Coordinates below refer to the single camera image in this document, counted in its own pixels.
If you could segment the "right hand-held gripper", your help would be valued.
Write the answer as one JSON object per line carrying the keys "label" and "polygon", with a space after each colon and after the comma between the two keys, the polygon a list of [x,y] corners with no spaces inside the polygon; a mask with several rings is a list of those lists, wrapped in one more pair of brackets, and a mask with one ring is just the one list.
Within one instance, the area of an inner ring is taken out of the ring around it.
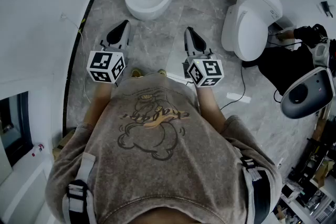
{"label": "right hand-held gripper", "polygon": [[184,32],[184,47],[187,58],[182,65],[188,82],[194,83],[197,88],[204,88],[214,87],[223,79],[221,60],[192,27],[187,27]]}

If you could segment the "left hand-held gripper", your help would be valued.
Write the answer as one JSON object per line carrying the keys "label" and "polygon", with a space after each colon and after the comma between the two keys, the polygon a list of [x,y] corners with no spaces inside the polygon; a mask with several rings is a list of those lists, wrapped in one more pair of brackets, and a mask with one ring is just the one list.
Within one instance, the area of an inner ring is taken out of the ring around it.
{"label": "left hand-held gripper", "polygon": [[95,82],[117,84],[128,63],[131,23],[115,23],[100,38],[99,50],[90,52],[87,72]]}

